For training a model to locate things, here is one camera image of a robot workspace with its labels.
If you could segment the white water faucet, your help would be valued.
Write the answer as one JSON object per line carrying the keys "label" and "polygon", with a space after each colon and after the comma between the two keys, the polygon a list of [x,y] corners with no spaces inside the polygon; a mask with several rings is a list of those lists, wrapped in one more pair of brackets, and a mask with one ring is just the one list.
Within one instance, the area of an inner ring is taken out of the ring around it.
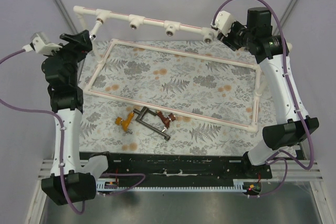
{"label": "white water faucet", "polygon": [[89,38],[90,38],[90,40],[95,40],[96,39],[97,32],[98,32],[99,28],[101,27],[101,25],[102,25],[102,22],[100,22],[100,21],[97,20],[96,23],[95,23],[95,25],[94,25],[94,27],[93,27],[93,29],[89,32]]}

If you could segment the white pipe frame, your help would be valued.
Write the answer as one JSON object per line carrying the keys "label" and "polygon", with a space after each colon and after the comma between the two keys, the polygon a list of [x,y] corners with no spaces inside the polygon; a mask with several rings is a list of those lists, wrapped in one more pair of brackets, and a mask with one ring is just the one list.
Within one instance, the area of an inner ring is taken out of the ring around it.
{"label": "white pipe frame", "polygon": [[[93,9],[93,8],[87,8],[87,7],[82,7],[82,6],[74,6],[73,11],[75,12],[77,18],[79,19],[81,26],[84,29],[88,28],[84,15],[92,15],[96,17],[96,21],[98,20],[102,22],[102,25],[108,19],[117,19],[117,20],[122,20],[122,21],[130,23],[130,27],[132,27],[132,29],[134,30],[138,29],[140,25],[150,25],[150,26],[155,26],[155,27],[162,27],[162,28],[165,28],[167,33],[168,32],[174,33],[176,31],[181,30],[181,31],[186,31],[186,32],[202,35],[204,38],[204,41],[208,41],[208,42],[212,42],[215,36],[215,33],[211,31],[209,28],[206,28],[206,27],[201,28],[201,27],[196,27],[196,26],[185,25],[185,24],[181,24],[179,22],[174,22],[171,20],[157,20],[157,19],[146,18],[144,16],[139,16],[139,15],[134,15],[134,14],[130,14],[130,15],[120,14],[120,13],[112,12],[110,10]],[[243,67],[243,68],[254,70],[256,73],[256,77],[255,77],[255,89],[254,89],[253,107],[252,107],[253,116],[251,119],[251,123],[248,125],[245,125],[245,124],[240,124],[236,122],[225,121],[221,119],[212,118],[209,116],[203,116],[203,115],[199,115],[195,113],[184,112],[184,111],[176,110],[173,108],[167,108],[164,106],[150,104],[150,103],[137,101],[137,100],[129,99],[129,98],[123,98],[117,95],[107,94],[107,93],[98,92],[98,91],[93,90],[92,86],[94,82],[96,81],[98,75],[100,74],[101,70],[105,66],[107,58],[110,56],[112,48],[116,45],[128,46],[132,48],[144,49],[144,50],[149,50],[149,51],[156,51],[160,53],[178,55],[182,57],[189,57],[189,58],[194,58],[194,59],[199,59],[199,60],[206,60],[206,61],[211,61],[211,62],[216,62],[216,63],[223,63],[223,64],[235,66],[235,67]],[[98,49],[97,49],[96,44],[93,45],[93,52],[96,57],[97,67],[95,71],[93,72],[92,76],[90,77],[89,82],[84,87],[83,92],[87,95],[95,95],[97,97],[102,97],[102,98],[110,99],[113,101],[129,103],[131,105],[147,106],[150,109],[159,110],[162,112],[173,112],[173,114],[175,115],[197,119],[197,120],[201,120],[201,121],[208,122],[208,123],[215,123],[215,124],[219,124],[222,126],[229,126],[229,127],[233,127],[233,128],[240,129],[240,130],[245,130],[251,133],[258,132],[258,110],[259,110],[259,104],[260,104],[260,97],[266,87],[266,82],[260,81],[261,68],[255,63],[252,64],[252,63],[247,63],[247,62],[242,62],[242,61],[223,59],[219,57],[196,54],[192,52],[184,52],[180,50],[168,49],[168,48],[163,48],[163,47],[144,45],[144,44],[139,44],[139,43],[130,42],[130,41],[118,40],[118,39],[110,40],[107,50],[103,56],[100,56],[98,54]]]}

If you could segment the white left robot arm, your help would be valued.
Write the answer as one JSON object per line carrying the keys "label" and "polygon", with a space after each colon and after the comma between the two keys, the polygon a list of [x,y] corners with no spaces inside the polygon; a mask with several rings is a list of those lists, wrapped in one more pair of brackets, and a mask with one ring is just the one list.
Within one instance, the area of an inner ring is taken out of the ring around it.
{"label": "white left robot arm", "polygon": [[66,44],[55,45],[41,66],[56,116],[54,161],[41,189],[59,206],[94,199],[96,182],[108,168],[106,154],[92,156],[85,166],[79,155],[83,90],[78,86],[78,64],[92,50],[90,33],[62,34],[60,39]]}

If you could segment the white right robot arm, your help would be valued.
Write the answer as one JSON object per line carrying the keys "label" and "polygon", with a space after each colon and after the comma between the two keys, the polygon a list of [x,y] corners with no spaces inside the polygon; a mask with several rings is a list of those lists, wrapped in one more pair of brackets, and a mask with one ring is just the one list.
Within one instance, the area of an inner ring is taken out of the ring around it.
{"label": "white right robot arm", "polygon": [[247,48],[266,77],[277,123],[264,127],[262,141],[245,154],[251,165],[263,165],[284,147],[306,140],[319,127],[319,121],[310,117],[302,104],[291,74],[289,49],[280,36],[272,34],[270,10],[250,8],[246,25],[230,13],[220,11],[213,28],[218,31],[217,39],[230,49]]}

